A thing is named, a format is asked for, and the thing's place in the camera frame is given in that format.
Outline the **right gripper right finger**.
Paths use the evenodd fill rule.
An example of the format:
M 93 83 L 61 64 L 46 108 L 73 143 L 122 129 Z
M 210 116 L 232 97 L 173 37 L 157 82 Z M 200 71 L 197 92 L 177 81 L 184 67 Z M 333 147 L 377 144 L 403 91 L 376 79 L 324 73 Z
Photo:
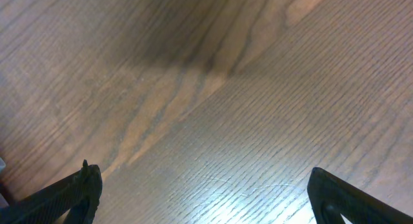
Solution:
M 412 223 L 412 217 L 314 167 L 307 192 L 317 223 Z

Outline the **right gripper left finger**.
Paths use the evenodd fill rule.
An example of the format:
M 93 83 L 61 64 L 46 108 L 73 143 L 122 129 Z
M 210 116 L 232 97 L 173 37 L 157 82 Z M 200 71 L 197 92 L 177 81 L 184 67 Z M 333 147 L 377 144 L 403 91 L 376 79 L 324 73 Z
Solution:
M 92 223 L 103 181 L 98 165 L 83 161 L 81 169 L 42 190 L 1 209 L 1 223 Z

